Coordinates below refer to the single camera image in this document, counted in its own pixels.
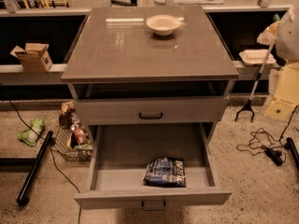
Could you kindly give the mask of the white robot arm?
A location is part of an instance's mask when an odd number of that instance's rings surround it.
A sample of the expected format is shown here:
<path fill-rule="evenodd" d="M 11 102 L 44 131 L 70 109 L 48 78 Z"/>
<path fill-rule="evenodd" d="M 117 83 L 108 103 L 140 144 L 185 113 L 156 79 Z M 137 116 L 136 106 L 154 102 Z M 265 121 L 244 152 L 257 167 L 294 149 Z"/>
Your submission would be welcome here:
<path fill-rule="evenodd" d="M 279 58 L 299 61 L 299 1 L 296 0 L 280 21 L 275 21 L 258 35 L 257 42 L 275 45 Z"/>

